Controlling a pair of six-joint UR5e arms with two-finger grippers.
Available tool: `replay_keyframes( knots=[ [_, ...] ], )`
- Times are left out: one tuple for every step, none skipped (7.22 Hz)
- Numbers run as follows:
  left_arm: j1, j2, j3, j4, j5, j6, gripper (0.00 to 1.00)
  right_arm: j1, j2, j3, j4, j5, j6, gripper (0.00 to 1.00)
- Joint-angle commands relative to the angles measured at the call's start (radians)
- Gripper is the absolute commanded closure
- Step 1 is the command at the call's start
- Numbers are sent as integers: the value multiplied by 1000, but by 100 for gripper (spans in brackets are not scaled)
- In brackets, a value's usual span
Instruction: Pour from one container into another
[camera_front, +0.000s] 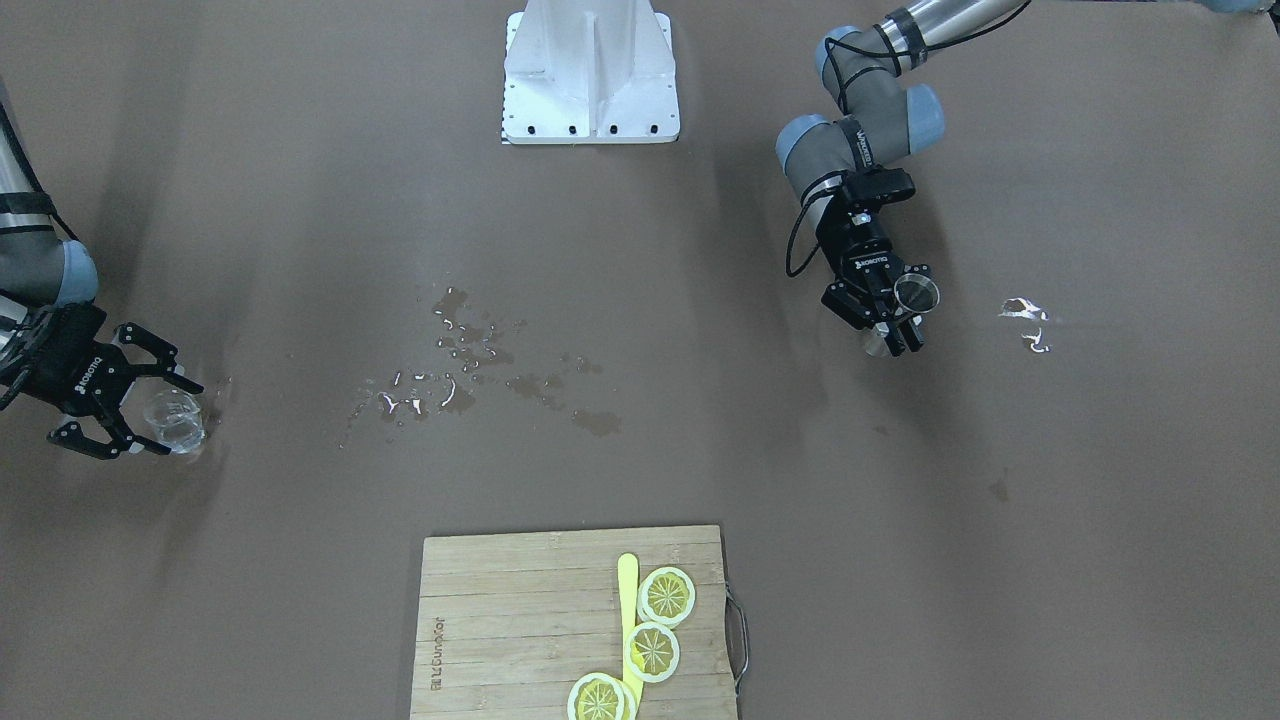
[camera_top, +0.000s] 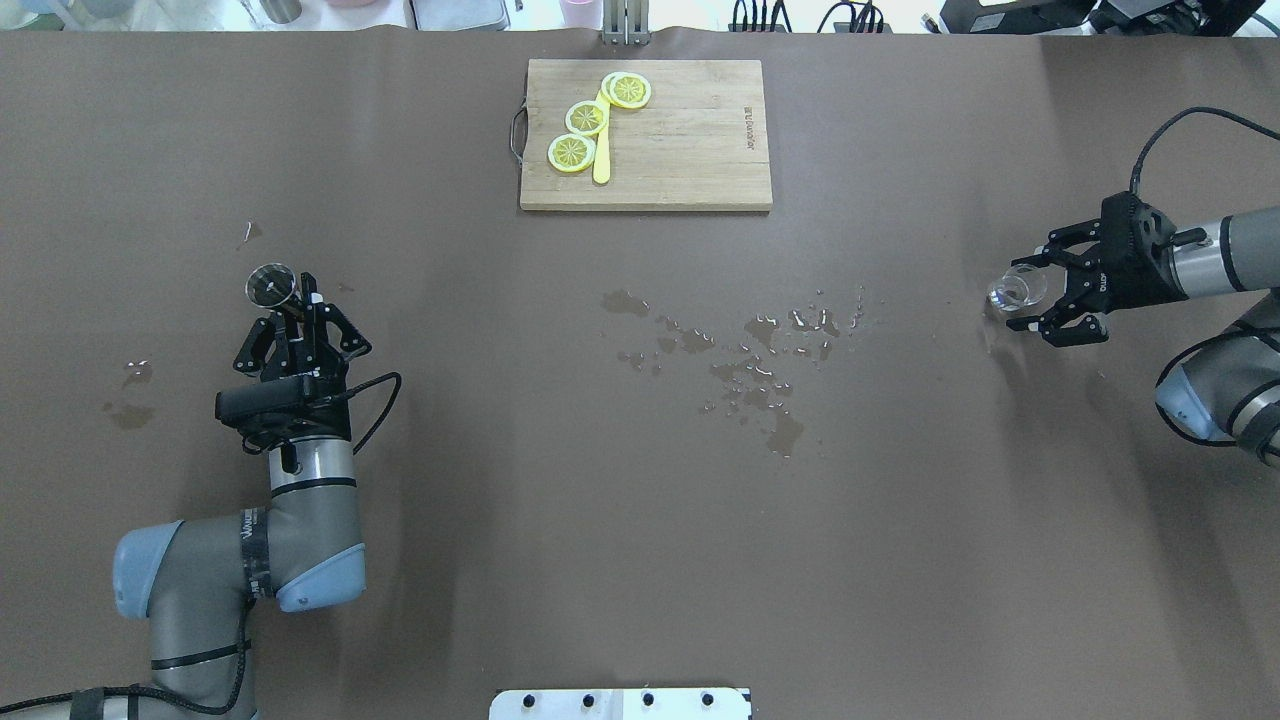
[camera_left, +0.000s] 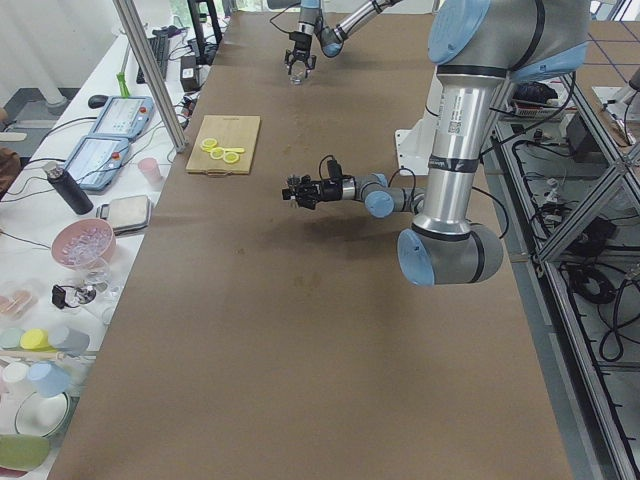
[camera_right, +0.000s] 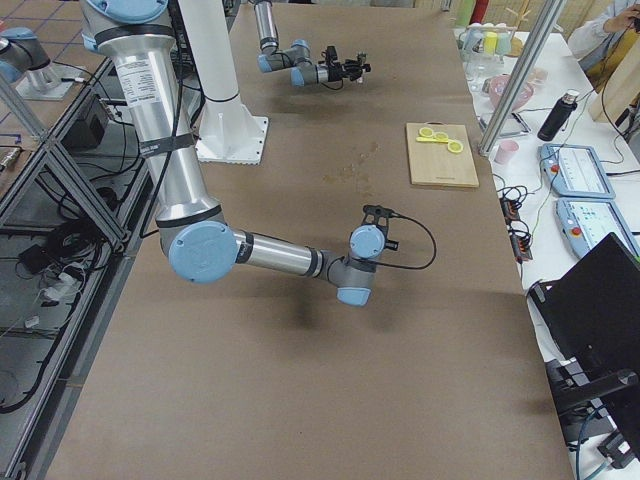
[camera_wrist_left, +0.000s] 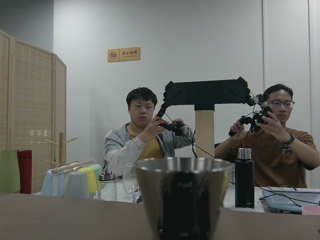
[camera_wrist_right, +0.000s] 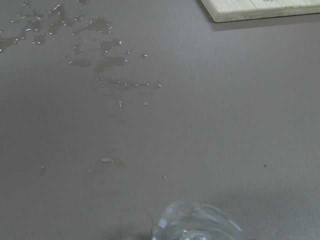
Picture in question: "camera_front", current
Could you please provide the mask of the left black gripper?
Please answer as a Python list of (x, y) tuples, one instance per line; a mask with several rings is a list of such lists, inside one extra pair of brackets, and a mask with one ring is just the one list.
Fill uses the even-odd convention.
[[(928, 265), (909, 264), (893, 251), (876, 213), (859, 211), (846, 199), (828, 201), (815, 236), (832, 273), (822, 304), (858, 331), (870, 329), (887, 315), (891, 287), (900, 275), (920, 272), (932, 278)], [(891, 320), (888, 351), (892, 357), (923, 347), (922, 323), (919, 313), (902, 313)]]

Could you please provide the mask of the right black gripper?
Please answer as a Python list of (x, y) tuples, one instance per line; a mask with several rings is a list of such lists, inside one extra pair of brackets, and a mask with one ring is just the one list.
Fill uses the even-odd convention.
[[(3, 320), (13, 334), (3, 350), (3, 400), (8, 407), (19, 395), (28, 395), (59, 407), (58, 424), (47, 439), (65, 450), (99, 460), (114, 460), (131, 454), (169, 456), (173, 448), (138, 433), (120, 409), (125, 391), (104, 391), (93, 400), (91, 382), (84, 375), (108, 365), (105, 345), (96, 341), (108, 314), (93, 304), (47, 305), (20, 320)], [(151, 363), (123, 360), (123, 378), (159, 378), (189, 395), (202, 395), (205, 387), (186, 375), (178, 363), (178, 348), (136, 323), (120, 324), (113, 336), (120, 351), (137, 347)]]

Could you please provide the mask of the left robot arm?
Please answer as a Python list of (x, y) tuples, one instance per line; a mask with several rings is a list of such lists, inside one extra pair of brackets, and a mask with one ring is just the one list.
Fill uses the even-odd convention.
[(785, 259), (788, 277), (817, 255), (831, 272), (822, 302), (863, 333), (870, 355), (897, 357), (923, 347), (923, 318), (940, 302), (925, 263), (895, 251), (879, 214), (915, 193), (899, 163), (938, 142), (945, 113), (928, 85), (901, 78), (941, 50), (998, 29), (1023, 1), (916, 1), (867, 29), (844, 26), (815, 50), (815, 69), (838, 109), (828, 120), (797, 117), (780, 132), (774, 152), (801, 204), (797, 224), (815, 234), (801, 261)]

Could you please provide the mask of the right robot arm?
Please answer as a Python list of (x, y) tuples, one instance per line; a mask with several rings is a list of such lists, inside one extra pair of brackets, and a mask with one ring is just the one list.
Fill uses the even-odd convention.
[(177, 347), (132, 322), (97, 334), (99, 274), (61, 219), (3, 111), (3, 404), (22, 395), (55, 407), (49, 441), (109, 460), (123, 454), (192, 454), (206, 432)]

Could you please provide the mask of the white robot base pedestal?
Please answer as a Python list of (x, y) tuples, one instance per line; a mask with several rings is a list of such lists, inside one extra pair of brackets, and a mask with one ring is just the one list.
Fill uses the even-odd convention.
[(530, 1), (504, 41), (502, 142), (678, 140), (672, 22), (652, 3)]

